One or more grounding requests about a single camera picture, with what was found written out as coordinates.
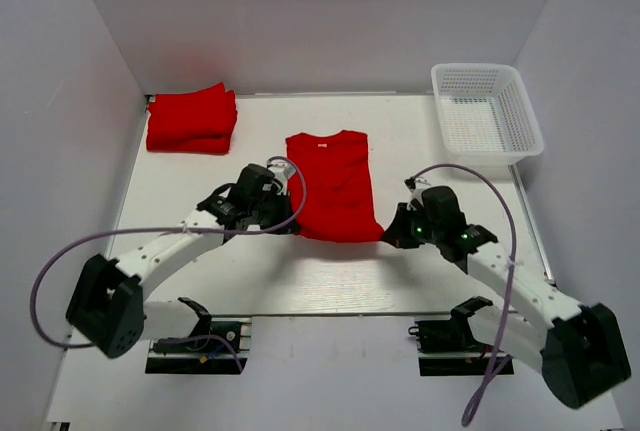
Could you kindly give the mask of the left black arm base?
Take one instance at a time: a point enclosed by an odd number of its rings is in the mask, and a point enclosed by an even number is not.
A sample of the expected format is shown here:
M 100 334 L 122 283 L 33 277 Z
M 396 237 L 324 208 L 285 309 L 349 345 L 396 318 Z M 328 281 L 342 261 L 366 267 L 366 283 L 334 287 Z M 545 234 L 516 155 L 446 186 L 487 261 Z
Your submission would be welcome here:
M 218 339 L 188 343 L 152 341 L 147 353 L 147 375 L 222 376 L 240 375 L 247 364 L 251 346 L 250 318 L 213 318 L 191 335 L 216 335 L 224 339 L 237 355 Z

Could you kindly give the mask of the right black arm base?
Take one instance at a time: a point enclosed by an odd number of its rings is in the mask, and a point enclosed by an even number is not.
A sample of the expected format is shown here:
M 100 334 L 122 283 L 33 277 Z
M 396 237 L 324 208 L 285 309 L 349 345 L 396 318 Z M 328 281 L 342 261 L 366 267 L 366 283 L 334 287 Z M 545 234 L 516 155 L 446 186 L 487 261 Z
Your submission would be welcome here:
M 416 341 L 421 377 L 482 376 L 492 346 L 462 332 L 452 317 L 416 320 L 408 335 Z

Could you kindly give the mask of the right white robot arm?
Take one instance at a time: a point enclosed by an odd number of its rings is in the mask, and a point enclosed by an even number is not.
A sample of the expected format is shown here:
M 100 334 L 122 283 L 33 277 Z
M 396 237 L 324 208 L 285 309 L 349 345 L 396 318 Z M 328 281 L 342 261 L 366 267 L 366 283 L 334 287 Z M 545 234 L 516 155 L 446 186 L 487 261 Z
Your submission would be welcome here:
M 426 319 L 409 330 L 425 354 L 476 352 L 492 348 L 499 357 L 523 362 L 539 373 L 565 406 L 578 409 L 631 377 L 614 313 L 587 306 L 560 292 L 512 260 L 498 238 L 467 222 L 448 186 L 413 179 L 398 204 L 383 242 L 397 249 L 433 245 L 445 261 L 498 294 L 515 314 L 507 319 L 490 299 L 475 296 L 456 305 L 448 319 Z

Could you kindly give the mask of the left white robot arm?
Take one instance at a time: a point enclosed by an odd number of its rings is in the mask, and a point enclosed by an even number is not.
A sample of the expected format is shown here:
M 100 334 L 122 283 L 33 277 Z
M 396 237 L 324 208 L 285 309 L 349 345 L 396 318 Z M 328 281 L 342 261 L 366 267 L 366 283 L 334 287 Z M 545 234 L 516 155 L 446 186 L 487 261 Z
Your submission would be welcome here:
M 245 166 L 237 181 L 198 203 L 176 227 L 156 229 L 156 238 L 115 258 L 91 257 L 84 265 L 66 311 L 67 321 L 110 359 L 140 340 L 199 350 L 212 341 L 212 316 L 195 300 L 152 301 L 151 294 L 201 255 L 240 235 L 292 234 L 301 204 L 288 183 L 303 177 L 298 166 L 273 157 Z

